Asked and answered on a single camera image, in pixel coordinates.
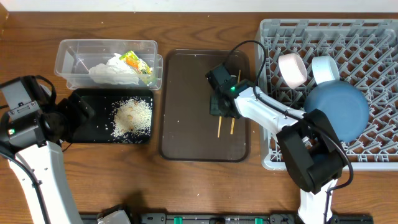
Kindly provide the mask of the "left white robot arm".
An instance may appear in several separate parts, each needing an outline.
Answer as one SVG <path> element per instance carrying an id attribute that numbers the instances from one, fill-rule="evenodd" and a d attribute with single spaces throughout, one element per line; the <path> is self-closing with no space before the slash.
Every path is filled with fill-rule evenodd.
<path id="1" fill-rule="evenodd" d="M 94 111 L 76 94 L 56 103 L 49 85 L 40 75 L 1 84 L 8 108 L 1 117 L 1 155 L 19 180 L 34 223 L 81 223 L 62 142 L 71 141 Z"/>

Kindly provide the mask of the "white tissue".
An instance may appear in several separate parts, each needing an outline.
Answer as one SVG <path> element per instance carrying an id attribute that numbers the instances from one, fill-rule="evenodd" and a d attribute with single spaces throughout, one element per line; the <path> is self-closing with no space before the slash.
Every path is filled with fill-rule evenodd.
<path id="1" fill-rule="evenodd" d="M 114 53 L 114 57 L 106 64 L 100 63 L 88 70 L 90 78 L 99 84 L 111 85 L 138 85 L 137 72 L 124 61 L 120 60 L 120 54 Z"/>

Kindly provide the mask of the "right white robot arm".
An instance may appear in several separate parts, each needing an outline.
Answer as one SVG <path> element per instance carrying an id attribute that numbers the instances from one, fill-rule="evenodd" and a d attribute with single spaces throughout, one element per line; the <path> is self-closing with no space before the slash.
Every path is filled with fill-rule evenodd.
<path id="1" fill-rule="evenodd" d="M 299 218 L 304 223 L 328 223 L 332 193 L 349 162 L 326 114 L 289 108 L 256 82 L 239 81 L 224 64 L 205 77 L 214 91 L 210 113 L 248 118 L 272 132 L 291 179 L 301 189 Z"/>

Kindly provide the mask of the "light blue bowl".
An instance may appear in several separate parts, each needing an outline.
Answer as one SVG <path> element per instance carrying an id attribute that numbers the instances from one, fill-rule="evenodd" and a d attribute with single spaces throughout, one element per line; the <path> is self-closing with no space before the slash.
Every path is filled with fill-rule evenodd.
<path id="1" fill-rule="evenodd" d="M 312 59 L 312 73 L 317 85 L 340 79 L 337 64 L 329 55 Z"/>

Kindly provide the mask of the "dark blue plate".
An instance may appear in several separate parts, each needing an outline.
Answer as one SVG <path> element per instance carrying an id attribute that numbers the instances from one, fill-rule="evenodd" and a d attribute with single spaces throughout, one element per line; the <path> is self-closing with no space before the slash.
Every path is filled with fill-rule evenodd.
<path id="1" fill-rule="evenodd" d="M 304 110 L 326 114 L 338 139 L 351 142 L 363 133 L 369 121 L 369 106 L 363 93 L 344 81 L 319 84 L 307 96 Z"/>

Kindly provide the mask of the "yellow green snack wrapper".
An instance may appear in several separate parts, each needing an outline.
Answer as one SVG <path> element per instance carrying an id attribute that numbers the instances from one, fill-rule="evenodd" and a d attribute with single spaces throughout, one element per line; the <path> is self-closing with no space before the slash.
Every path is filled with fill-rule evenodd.
<path id="1" fill-rule="evenodd" d="M 153 68 L 148 66 L 148 64 L 143 59 L 139 58 L 132 50 L 120 56 L 119 59 L 132 67 L 138 74 L 152 73 Z"/>

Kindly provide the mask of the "rice food waste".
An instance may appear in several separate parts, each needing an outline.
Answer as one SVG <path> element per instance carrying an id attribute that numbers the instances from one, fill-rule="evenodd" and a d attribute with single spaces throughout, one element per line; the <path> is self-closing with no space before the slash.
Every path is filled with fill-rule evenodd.
<path id="1" fill-rule="evenodd" d="M 141 144 L 151 136 L 153 99 L 133 96 L 111 103 L 113 140 Z"/>

